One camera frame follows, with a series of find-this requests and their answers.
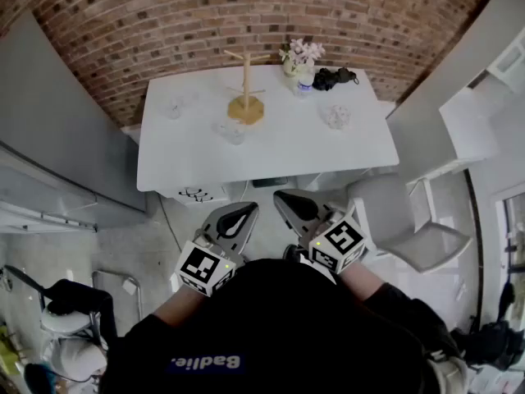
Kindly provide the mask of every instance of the glass cup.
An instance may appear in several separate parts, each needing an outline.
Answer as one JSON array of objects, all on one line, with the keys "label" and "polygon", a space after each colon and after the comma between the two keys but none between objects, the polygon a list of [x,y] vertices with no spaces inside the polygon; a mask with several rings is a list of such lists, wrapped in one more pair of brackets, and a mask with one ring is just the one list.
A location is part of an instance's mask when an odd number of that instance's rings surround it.
[{"label": "glass cup", "polygon": [[244,142],[246,124],[240,119],[227,117],[223,121],[213,123],[212,129],[230,144],[237,146]]},{"label": "glass cup", "polygon": [[192,92],[184,95],[172,96],[166,106],[165,116],[170,120],[176,120],[184,113],[184,111],[191,107],[199,100],[199,94]]}]

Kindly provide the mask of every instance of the black shirt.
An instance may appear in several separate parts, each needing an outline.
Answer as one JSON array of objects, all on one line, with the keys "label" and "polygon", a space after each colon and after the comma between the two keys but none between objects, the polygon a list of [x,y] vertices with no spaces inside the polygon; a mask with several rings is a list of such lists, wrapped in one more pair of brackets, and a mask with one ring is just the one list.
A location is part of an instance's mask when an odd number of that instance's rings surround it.
[{"label": "black shirt", "polygon": [[215,375],[259,386],[315,382],[350,392],[439,392],[429,352],[459,353],[443,322],[389,284],[360,303],[307,265],[242,267],[179,328],[149,315],[108,352],[101,392],[193,390]]}]

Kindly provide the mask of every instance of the cable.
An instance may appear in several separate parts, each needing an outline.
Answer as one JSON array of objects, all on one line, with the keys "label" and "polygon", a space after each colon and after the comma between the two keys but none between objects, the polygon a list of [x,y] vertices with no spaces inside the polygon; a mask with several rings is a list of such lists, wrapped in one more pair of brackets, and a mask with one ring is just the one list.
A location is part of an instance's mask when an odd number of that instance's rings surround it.
[{"label": "cable", "polygon": [[246,181],[246,185],[244,186],[243,194],[240,196],[239,201],[243,201],[244,195],[246,194],[246,190],[248,189],[249,180]]},{"label": "cable", "polygon": [[52,371],[52,370],[49,369],[49,368],[46,369],[46,372],[47,372],[47,373],[52,373],[53,375],[56,375],[56,376],[58,376],[58,377],[60,377],[60,378],[62,378],[62,379],[65,379],[65,380],[67,380],[67,381],[71,381],[72,383],[79,383],[79,384],[81,384],[81,383],[86,383],[86,382],[88,382],[88,381],[93,377],[93,375],[89,375],[89,378],[88,378],[88,379],[86,379],[86,380],[84,380],[84,381],[77,381],[76,379],[72,379],[72,378],[65,377],[64,375],[60,375],[59,373],[56,373],[55,371]]},{"label": "cable", "polygon": [[164,204],[162,204],[162,198],[159,193],[157,193],[158,201],[161,203],[162,212],[164,213],[164,217],[166,218],[166,222],[168,227],[170,228],[171,234],[173,235],[173,239],[175,240],[175,243],[177,244],[177,247],[179,248],[179,251],[182,252],[182,249],[180,248],[179,241],[177,240],[177,237],[175,236],[175,232],[173,231],[173,228],[171,227],[170,219],[167,218],[166,210],[164,209]]}]

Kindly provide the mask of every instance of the wooden mug tree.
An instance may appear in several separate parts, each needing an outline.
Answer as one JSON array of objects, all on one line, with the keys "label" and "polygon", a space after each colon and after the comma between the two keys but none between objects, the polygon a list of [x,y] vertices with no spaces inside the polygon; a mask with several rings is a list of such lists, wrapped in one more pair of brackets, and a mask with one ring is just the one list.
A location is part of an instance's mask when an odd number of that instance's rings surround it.
[{"label": "wooden mug tree", "polygon": [[250,53],[244,52],[242,56],[239,54],[231,53],[230,51],[224,51],[226,54],[231,55],[232,57],[239,58],[244,61],[244,80],[243,80],[243,90],[233,89],[236,92],[242,92],[243,95],[233,99],[230,102],[228,107],[228,117],[237,118],[242,120],[247,125],[252,125],[256,121],[260,120],[264,116],[264,104],[259,101],[256,97],[251,96],[252,94],[260,94],[264,90],[255,90],[250,92],[249,90],[249,68],[250,63],[256,60],[262,60],[263,58],[268,58],[270,55],[252,57]]}]

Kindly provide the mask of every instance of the tiled floor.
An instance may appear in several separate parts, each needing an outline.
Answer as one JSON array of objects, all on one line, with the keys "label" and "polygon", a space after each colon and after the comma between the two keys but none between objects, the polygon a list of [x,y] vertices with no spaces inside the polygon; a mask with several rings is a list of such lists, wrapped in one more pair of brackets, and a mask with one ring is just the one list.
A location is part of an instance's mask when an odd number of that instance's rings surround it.
[{"label": "tiled floor", "polygon": [[[472,235],[474,225],[463,174],[447,175],[432,182],[437,216],[446,224]],[[244,183],[239,183],[239,197]],[[296,242],[272,202],[275,187],[254,189],[244,200],[259,203],[260,215],[245,254],[250,259],[280,258],[284,248]],[[155,195],[148,198],[153,217],[133,227],[103,230],[97,234],[68,233],[0,238],[0,260],[24,269],[43,286],[73,273],[74,280],[90,284],[91,272],[102,268],[134,276],[142,288],[144,314],[149,314],[171,293],[169,278],[179,250],[169,232]],[[165,199],[164,205],[178,241],[183,245],[214,205],[187,208]],[[430,275],[419,275],[403,262],[387,257],[370,265],[380,276],[410,296],[425,300],[452,328],[468,327],[477,300],[477,252],[472,243],[457,261]],[[12,293],[0,290],[0,313],[21,336],[24,346],[39,350],[39,304],[29,287],[14,281]]]}]

